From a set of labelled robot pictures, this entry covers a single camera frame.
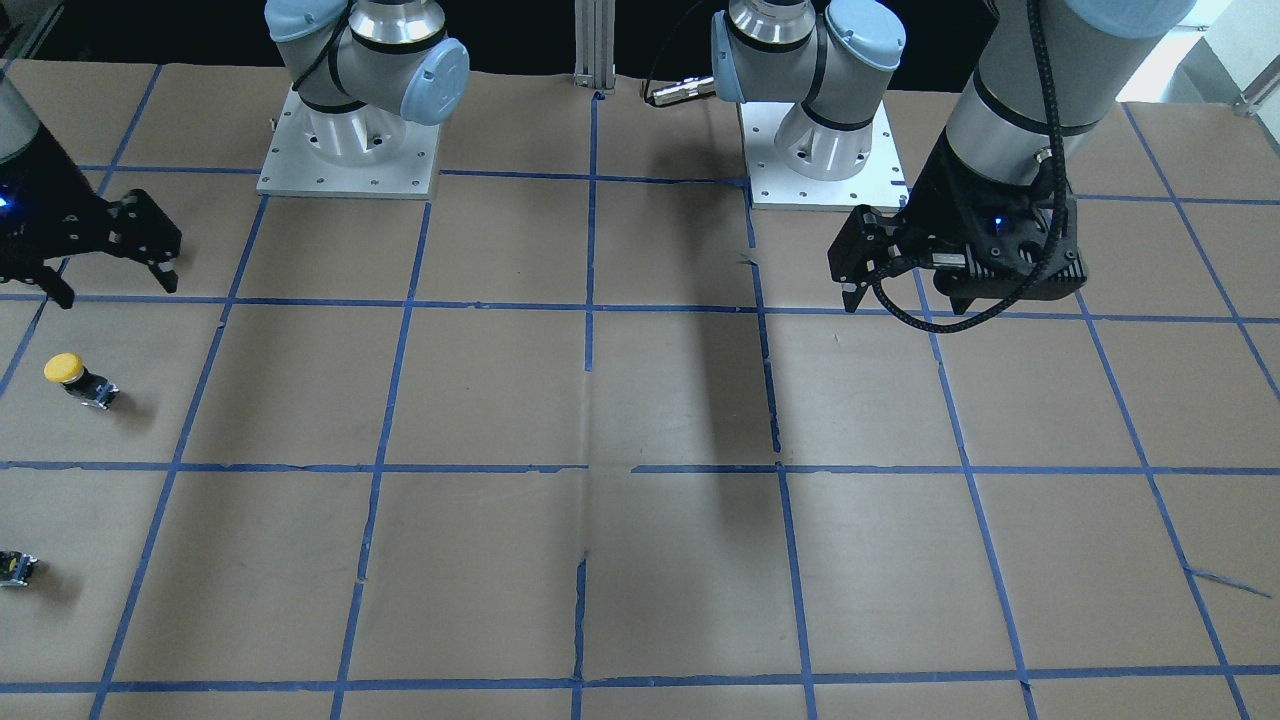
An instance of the black cable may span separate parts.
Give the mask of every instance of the black cable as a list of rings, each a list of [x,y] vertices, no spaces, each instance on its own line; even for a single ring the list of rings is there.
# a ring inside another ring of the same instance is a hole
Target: black cable
[[[1014,288],[1007,297],[973,318],[952,323],[950,325],[928,323],[911,316],[910,313],[895,305],[884,292],[884,288],[881,286],[881,283],[888,278],[890,269],[884,266],[873,273],[872,277],[868,278],[868,282],[872,286],[872,291],[876,293],[876,299],[879,300],[881,305],[883,305],[891,315],[915,329],[936,334],[950,334],[980,325],[996,315],[1000,315],[1015,302],[1021,300],[1027,295],[1027,291],[1044,279],[1044,272],[1048,269],[1048,264],[1057,254],[1059,242],[1061,242],[1062,237],[1066,236],[1066,228],[1070,220],[1066,213],[1066,196],[1069,192],[1066,181],[1066,152],[1062,147],[1062,123],[1057,108],[1057,88],[1053,85],[1053,67],[1050,61],[1048,41],[1044,38],[1044,24],[1041,19],[1039,0],[1027,0],[1027,19],[1032,32],[1032,49],[1036,55],[1036,70],[1039,73],[1041,92],[1044,96],[1044,119],[1048,124],[1048,146],[1052,151],[1052,160],[1050,161],[1052,161],[1051,169],[1053,172],[1055,190],[1053,219],[1050,223],[1048,240],[1044,243],[1043,252],[1041,252],[1039,259],[1032,268],[1032,273],[1027,275],[1027,279]],[[911,259],[910,261],[911,268],[919,268],[920,264],[919,259]]]
[[[316,72],[325,59],[333,53],[333,46],[342,36],[342,31],[347,28],[347,20],[351,19],[351,12],[356,8],[356,0],[347,0],[347,6],[343,8],[342,14],[338,15],[338,22],[333,24],[333,32],[329,35],[329,42],[324,44],[324,49],[316,55],[316,59],[311,61],[311,65],[298,76],[298,79],[293,81],[293,91],[297,92],[302,83],[311,77],[311,73]]]
[[[701,8],[704,3],[707,3],[707,0],[698,0],[690,5],[689,9],[685,10],[685,14],[680,15],[680,19],[676,20],[675,26],[672,26],[671,32],[667,33],[667,40],[663,40],[662,45],[658,46],[658,53],[653,56],[653,64],[649,65],[649,74],[645,76],[644,85],[640,87],[640,97],[649,105],[657,108],[653,97],[649,96],[649,86],[653,85],[653,76],[658,72],[658,63],[662,61],[662,56],[667,53],[667,46],[669,46],[671,41],[676,38],[676,33],[685,26],[685,20],[689,19],[689,15],[692,15],[694,10]]]

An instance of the metal post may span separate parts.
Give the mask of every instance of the metal post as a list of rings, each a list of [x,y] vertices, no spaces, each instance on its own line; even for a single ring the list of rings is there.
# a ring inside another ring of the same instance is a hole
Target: metal post
[[[1258,108],[1271,97],[1271,94],[1280,88],[1280,56],[1271,60],[1267,69],[1262,70],[1249,87],[1240,92],[1240,99],[1231,105],[1236,115],[1252,118],[1258,114]]]
[[[581,87],[612,92],[614,0],[576,0],[577,65],[573,82]]]

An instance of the aluminum plate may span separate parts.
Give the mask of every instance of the aluminum plate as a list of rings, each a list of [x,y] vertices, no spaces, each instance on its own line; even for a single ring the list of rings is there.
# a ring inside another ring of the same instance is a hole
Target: aluminum plate
[[[852,210],[870,205],[897,213],[906,204],[906,179],[893,143],[888,113],[876,110],[876,141],[863,172],[846,181],[815,181],[792,170],[773,146],[791,102],[744,102],[742,149],[751,176],[751,202],[762,210]]]
[[[440,128],[406,123],[408,137],[389,161],[344,167],[324,160],[302,131],[302,100],[289,91],[271,149],[257,178],[259,195],[283,197],[383,197],[430,200]]]

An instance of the yellow button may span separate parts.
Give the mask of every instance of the yellow button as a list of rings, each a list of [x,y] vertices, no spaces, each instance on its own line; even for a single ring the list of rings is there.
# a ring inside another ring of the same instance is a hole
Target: yellow button
[[[84,372],[84,361],[74,352],[63,352],[45,363],[45,379],[51,383],[69,383]]]

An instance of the blue joint cap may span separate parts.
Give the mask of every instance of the blue joint cap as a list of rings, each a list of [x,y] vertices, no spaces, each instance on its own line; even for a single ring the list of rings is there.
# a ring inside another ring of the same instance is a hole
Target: blue joint cap
[[[347,0],[266,0],[262,15],[274,42],[291,42],[332,26]]]
[[[471,56],[457,38],[448,37],[428,51],[401,101],[401,117],[421,126],[447,120],[462,101],[471,73]]]
[[[881,72],[891,73],[902,61],[906,28],[876,0],[832,0],[827,27],[846,50]]]
[[[1107,35],[1151,40],[1174,29],[1196,6],[1196,0],[1066,0],[1066,5]]]
[[[724,10],[712,18],[712,74],[716,76],[716,96],[728,102],[746,102],[737,67],[733,64],[733,45],[728,38],[727,22]]]

